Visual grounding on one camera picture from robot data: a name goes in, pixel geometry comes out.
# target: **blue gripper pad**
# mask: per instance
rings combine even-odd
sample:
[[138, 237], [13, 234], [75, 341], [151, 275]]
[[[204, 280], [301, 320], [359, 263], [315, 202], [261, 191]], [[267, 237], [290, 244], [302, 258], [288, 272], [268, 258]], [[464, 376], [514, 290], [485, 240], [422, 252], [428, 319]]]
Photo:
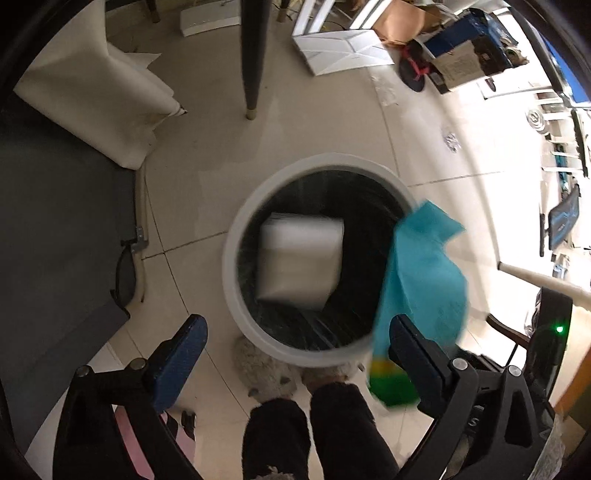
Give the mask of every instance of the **blue gripper pad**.
[[162, 342], [148, 359], [142, 380], [157, 413], [173, 406], [207, 342], [207, 322], [191, 314], [170, 340]]

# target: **white box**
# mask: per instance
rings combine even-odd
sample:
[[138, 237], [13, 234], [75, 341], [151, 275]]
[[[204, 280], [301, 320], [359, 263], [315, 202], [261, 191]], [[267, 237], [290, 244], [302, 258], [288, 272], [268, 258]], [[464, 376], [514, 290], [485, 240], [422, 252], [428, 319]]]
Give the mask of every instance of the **white box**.
[[184, 37], [231, 25], [240, 25], [239, 0], [213, 2], [181, 11], [181, 32]]

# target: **pink object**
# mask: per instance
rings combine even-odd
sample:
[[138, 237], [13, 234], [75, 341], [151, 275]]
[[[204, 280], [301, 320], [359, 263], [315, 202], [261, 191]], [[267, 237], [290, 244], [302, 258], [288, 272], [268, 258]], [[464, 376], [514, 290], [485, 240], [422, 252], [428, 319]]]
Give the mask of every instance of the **pink object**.
[[[168, 413], [164, 412], [160, 417], [164, 424], [168, 422]], [[147, 480], [154, 480], [154, 472], [150, 468], [150, 464], [146, 460], [141, 446], [139, 445], [125, 408], [121, 406], [117, 407], [115, 410], [115, 420], [117, 421], [117, 426], [119, 427], [119, 432], [123, 438], [125, 449], [129, 454], [129, 458], [131, 458], [131, 462], [134, 464], [136, 473]], [[181, 451], [189, 461], [193, 463], [193, 457], [195, 456], [195, 441], [187, 435], [181, 426], [178, 426], [175, 440]]]

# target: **cable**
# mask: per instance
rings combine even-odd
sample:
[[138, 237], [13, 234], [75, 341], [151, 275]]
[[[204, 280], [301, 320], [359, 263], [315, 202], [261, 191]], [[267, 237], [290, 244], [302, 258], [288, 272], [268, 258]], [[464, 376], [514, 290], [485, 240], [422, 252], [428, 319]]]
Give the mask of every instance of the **cable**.
[[325, 20], [324, 23], [334, 23], [335, 25], [338, 25], [342, 30], [347, 30], [343, 25], [341, 25], [338, 22], [333, 22], [332, 20]]

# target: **black trash bag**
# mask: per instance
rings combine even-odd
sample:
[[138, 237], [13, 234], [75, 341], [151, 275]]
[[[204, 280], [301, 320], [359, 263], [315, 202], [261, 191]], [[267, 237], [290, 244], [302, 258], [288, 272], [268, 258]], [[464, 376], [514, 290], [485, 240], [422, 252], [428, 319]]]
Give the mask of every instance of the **black trash bag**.
[[[261, 226], [272, 213], [343, 220], [340, 280], [322, 311], [257, 299]], [[339, 348], [370, 334], [394, 226], [404, 215], [381, 183], [350, 171], [310, 173], [280, 189], [253, 215], [238, 252], [238, 281], [252, 318], [274, 339], [300, 350]]]

